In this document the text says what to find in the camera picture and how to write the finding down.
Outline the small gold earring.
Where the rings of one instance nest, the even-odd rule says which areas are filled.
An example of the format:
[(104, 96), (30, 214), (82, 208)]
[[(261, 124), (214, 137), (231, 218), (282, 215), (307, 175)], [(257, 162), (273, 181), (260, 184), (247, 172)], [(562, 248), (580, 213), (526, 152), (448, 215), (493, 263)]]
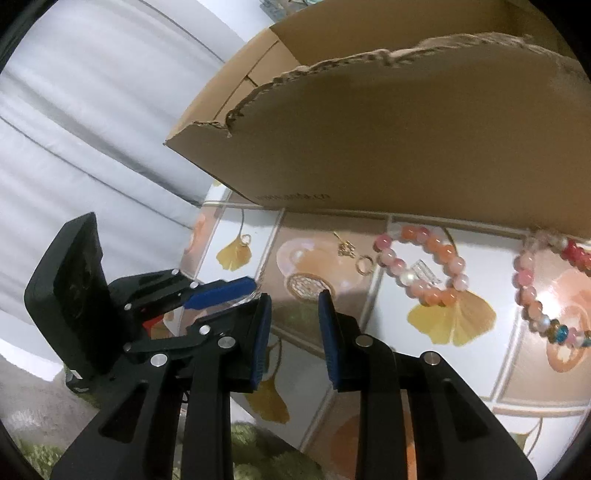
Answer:
[(332, 232), (335, 238), (338, 240), (338, 255), (341, 257), (356, 257), (356, 246), (349, 240), (343, 239), (337, 232)]

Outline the green fuzzy rug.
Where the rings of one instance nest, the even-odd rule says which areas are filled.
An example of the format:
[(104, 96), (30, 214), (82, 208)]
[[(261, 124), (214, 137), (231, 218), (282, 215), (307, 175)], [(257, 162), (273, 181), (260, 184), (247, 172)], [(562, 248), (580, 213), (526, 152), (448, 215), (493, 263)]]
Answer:
[[(322, 467), (299, 450), (276, 444), (252, 423), (230, 424), (231, 458), (235, 479), (325, 479)], [(64, 450), (14, 438), (19, 451), (43, 478), (49, 479)]]

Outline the ginkgo patterned bed sheet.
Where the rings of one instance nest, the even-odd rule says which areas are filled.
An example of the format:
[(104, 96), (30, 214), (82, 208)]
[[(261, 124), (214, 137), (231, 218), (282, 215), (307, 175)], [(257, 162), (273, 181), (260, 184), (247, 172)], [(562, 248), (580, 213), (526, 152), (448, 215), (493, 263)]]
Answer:
[[(338, 255), (337, 232), (356, 246)], [(384, 214), (256, 207), (209, 188), (182, 271), (202, 283), (250, 276), (273, 299), (259, 389), (230, 423), (252, 423), (351, 479), (358, 393), (332, 390), (318, 294), (394, 351), (433, 350), (461, 375), (541, 479), (590, 475), (590, 249), (560, 233), (521, 239), (409, 224)]]

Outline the white curtain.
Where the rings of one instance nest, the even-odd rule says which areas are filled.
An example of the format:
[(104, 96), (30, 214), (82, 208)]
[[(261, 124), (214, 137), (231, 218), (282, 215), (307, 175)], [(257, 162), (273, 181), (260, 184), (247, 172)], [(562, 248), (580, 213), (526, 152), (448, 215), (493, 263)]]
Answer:
[(211, 177), (169, 131), (242, 47), (199, 1), (59, 1), (1, 75), (1, 354), (51, 373), (24, 290), (62, 225), (96, 215), (109, 279), (173, 267)]

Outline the brown cardboard box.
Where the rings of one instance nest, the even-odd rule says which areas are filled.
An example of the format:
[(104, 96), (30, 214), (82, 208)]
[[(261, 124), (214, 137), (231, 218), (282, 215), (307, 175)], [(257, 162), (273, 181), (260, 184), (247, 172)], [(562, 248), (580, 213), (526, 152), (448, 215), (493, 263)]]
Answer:
[(266, 208), (590, 234), (590, 31), (544, 1), (324, 1), (267, 27), (167, 146)]

